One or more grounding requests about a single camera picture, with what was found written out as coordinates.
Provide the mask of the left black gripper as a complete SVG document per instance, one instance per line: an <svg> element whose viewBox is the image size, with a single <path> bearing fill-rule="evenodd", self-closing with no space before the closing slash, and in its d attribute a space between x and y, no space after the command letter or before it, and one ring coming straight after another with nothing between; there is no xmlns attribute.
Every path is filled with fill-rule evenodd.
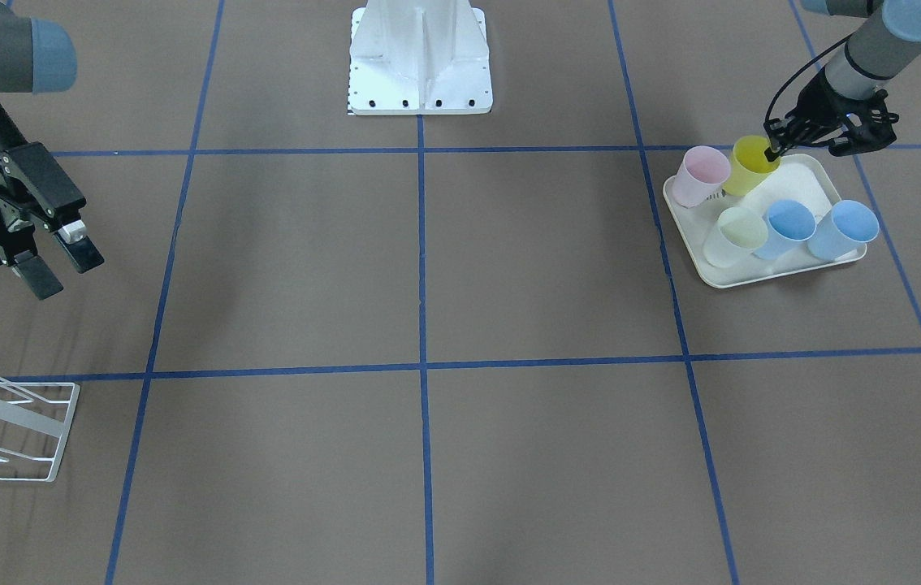
<svg viewBox="0 0 921 585"><path fill-rule="evenodd" d="M867 154L897 141L899 115L888 110L886 89L865 99L844 97L832 88L824 74L817 74L801 90L796 104L782 119L766 119L770 141L765 158L776 162L796 148L825 148L835 157Z"/></svg>

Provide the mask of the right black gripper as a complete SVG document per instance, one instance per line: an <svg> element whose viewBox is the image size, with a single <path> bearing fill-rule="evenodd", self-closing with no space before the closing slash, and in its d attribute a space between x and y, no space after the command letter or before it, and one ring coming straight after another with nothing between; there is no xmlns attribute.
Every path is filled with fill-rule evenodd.
<svg viewBox="0 0 921 585"><path fill-rule="evenodd" d="M104 256L80 214L85 196L42 143L29 143L0 103L0 264L11 266L40 301L64 290L38 256L35 230L54 236L78 274Z"/></svg>

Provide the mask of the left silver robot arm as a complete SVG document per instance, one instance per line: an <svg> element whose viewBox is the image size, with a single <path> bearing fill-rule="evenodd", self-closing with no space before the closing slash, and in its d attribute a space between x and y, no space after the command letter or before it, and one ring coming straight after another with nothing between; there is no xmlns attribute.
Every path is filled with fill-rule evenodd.
<svg viewBox="0 0 921 585"><path fill-rule="evenodd" d="M860 27L822 56L829 60L803 86L795 107L763 128L764 151L776 162L796 148L825 148L835 157L886 149L899 116L888 110L886 85L921 55L921 1L802 1L803 10L853 16Z"/></svg>

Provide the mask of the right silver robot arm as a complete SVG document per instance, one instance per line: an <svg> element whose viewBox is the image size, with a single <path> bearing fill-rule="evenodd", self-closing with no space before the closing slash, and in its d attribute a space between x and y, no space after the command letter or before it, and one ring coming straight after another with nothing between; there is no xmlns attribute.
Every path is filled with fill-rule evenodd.
<svg viewBox="0 0 921 585"><path fill-rule="evenodd" d="M76 48L63 26L19 16L0 1L1 93L58 93L78 73ZM37 299L63 290L38 252L35 233L52 236L79 274L103 262L81 216L86 199L55 156L24 136L0 102L0 267Z"/></svg>

